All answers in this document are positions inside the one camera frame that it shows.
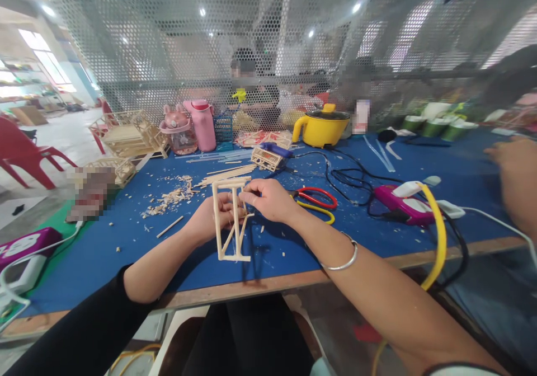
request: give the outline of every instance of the ceiling light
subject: ceiling light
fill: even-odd
[[[42,6],[41,7],[43,9],[43,11],[45,11],[48,15],[50,16],[56,16],[56,13],[54,12],[54,10],[52,8],[50,8],[49,6]]]

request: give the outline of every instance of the wooden table edge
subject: wooden table edge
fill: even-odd
[[[468,244],[471,256],[479,256],[513,250],[527,246],[527,242],[518,237],[490,239]],[[436,251],[410,253],[407,255],[388,257],[386,260],[394,267],[407,269],[434,262]],[[447,249],[447,260],[460,258],[458,247]],[[209,286],[207,288],[171,293],[163,296],[156,311],[171,311],[195,306],[223,302],[230,299],[242,299],[255,295],[281,292],[286,289],[302,288],[308,285],[329,282],[330,278],[323,270],[300,272],[260,280],[251,280],[232,284]],[[37,316],[19,318],[10,324],[3,339],[16,339],[36,333],[44,333],[59,322],[69,311],[39,314]]]

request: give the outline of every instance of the metal mesh screen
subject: metal mesh screen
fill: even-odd
[[[486,88],[484,78],[494,74],[481,68],[501,53],[513,27],[537,4],[51,1],[113,110],[144,109],[156,123],[164,104],[205,98],[218,115],[233,117],[234,130],[289,128],[300,111],[321,104],[317,96],[322,100],[328,90],[339,110],[352,109],[356,99],[371,99],[374,125],[424,101],[475,97]],[[517,30],[535,29],[518,25]],[[511,37],[514,46],[508,50],[527,45],[528,36]],[[247,91],[240,111],[232,98],[237,88]]]

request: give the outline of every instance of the yellow scissors handle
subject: yellow scissors handle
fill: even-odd
[[[317,207],[316,205],[310,205],[310,204],[302,203],[301,201],[297,201],[296,203],[298,205],[300,205],[301,207],[311,209],[311,210],[314,210],[314,211],[318,211],[320,213],[328,215],[328,217],[330,219],[328,221],[325,221],[328,225],[332,225],[334,223],[334,221],[336,220],[336,217],[334,217],[334,214],[332,214],[330,211],[325,210],[324,208]]]

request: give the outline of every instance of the yellow electric pot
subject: yellow electric pot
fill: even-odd
[[[325,104],[323,110],[308,112],[298,119],[293,129],[293,142],[298,141],[300,129],[304,126],[302,141],[307,145],[317,148],[324,148],[327,144],[336,145],[347,127],[350,114],[336,112],[335,108],[334,104]]]

